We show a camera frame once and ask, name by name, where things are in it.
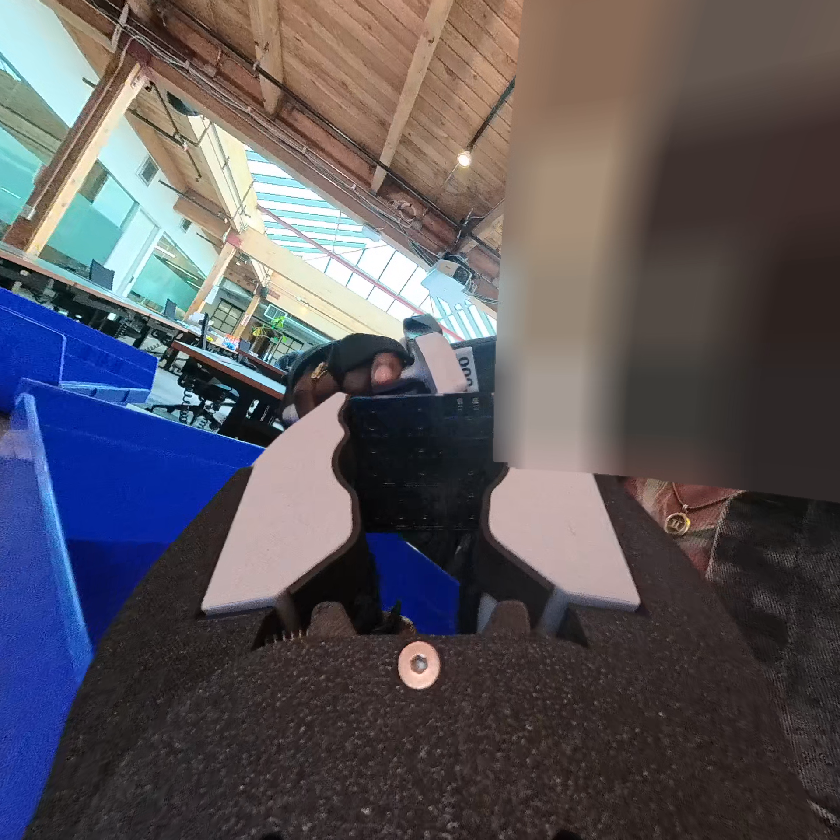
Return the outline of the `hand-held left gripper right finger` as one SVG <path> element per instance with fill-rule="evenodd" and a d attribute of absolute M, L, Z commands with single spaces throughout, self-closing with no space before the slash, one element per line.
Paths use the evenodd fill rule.
<path fill-rule="evenodd" d="M 589 474 L 507 467 L 480 517 L 480 592 L 525 605 L 556 635 L 572 606 L 633 613 L 642 604 L 606 504 Z"/>

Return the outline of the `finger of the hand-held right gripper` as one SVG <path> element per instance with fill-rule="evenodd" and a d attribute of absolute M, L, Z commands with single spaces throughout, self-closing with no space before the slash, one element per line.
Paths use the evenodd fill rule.
<path fill-rule="evenodd" d="M 428 387 L 431 393 L 457 394 L 468 391 L 468 382 L 452 346 L 439 332 L 429 332 L 416 338 L 416 349 L 423 357 Z"/>

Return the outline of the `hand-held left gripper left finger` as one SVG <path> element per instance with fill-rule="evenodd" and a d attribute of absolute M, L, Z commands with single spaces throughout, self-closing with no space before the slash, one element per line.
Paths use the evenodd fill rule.
<path fill-rule="evenodd" d="M 349 439 L 347 396 L 331 396 L 253 464 L 203 598 L 205 615 L 278 606 L 359 531 L 337 456 Z"/>

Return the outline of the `black toy brick plate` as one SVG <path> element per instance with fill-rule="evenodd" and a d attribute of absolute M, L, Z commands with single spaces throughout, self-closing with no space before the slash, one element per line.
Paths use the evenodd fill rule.
<path fill-rule="evenodd" d="M 347 476 L 366 532 L 472 532 L 503 466 L 494 395 L 351 397 Z"/>

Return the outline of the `large blue storage bin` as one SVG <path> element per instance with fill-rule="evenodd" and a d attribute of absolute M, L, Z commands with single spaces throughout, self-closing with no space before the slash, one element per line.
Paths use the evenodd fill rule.
<path fill-rule="evenodd" d="M 198 616 L 257 451 L 29 382 L 2 453 L 2 838 L 469 838 L 387 663 Z"/>

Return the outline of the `person's right hand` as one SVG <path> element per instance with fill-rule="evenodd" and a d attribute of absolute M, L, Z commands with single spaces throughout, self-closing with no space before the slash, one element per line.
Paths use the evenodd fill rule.
<path fill-rule="evenodd" d="M 413 363 L 399 341 L 368 333 L 298 353 L 286 368 L 280 424 L 289 428 L 336 394 L 372 396 L 395 384 Z"/>

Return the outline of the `white ceiling projector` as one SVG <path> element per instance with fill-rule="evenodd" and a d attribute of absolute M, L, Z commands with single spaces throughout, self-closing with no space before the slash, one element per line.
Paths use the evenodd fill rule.
<path fill-rule="evenodd" d="M 465 257 L 445 253 L 429 268 L 421 285 L 432 298 L 456 307 L 469 302 L 474 278 L 475 272 Z"/>

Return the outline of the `person's striped shirt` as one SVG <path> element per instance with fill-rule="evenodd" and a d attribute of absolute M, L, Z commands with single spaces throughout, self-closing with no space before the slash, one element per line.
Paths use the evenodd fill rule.
<path fill-rule="evenodd" d="M 705 577 L 713 544 L 732 502 L 743 490 L 679 484 L 663 479 L 624 477 L 628 495 L 645 509 Z"/>

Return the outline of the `wooden office table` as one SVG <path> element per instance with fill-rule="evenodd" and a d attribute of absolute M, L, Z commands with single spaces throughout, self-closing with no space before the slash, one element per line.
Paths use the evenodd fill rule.
<path fill-rule="evenodd" d="M 175 340 L 171 349 L 184 353 L 209 370 L 213 379 L 236 393 L 219 434 L 260 447 L 268 446 L 280 435 L 280 430 L 274 427 L 274 420 L 286 394 L 283 383 L 195 345 Z"/>

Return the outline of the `black office chair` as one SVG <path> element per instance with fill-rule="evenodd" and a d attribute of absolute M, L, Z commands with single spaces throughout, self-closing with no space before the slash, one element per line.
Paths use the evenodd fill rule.
<path fill-rule="evenodd" d="M 173 415 L 180 424 L 219 433 L 223 423 L 216 414 L 224 406 L 233 406 L 238 392 L 194 361 L 184 363 L 177 384 L 184 391 L 180 403 L 148 405 L 145 411 Z"/>

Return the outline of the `person's dark denim jacket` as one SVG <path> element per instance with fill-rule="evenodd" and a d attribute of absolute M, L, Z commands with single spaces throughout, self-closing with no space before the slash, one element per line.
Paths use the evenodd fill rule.
<path fill-rule="evenodd" d="M 779 698 L 813 811 L 838 834 L 838 504 L 736 496 L 722 515 L 707 579 Z"/>

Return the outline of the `long wooden table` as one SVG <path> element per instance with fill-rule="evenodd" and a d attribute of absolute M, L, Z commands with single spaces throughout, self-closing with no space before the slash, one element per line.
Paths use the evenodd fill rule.
<path fill-rule="evenodd" d="M 122 298 L 66 269 L 2 244 L 2 287 L 92 329 L 153 354 L 174 341 L 201 345 L 201 331 Z"/>

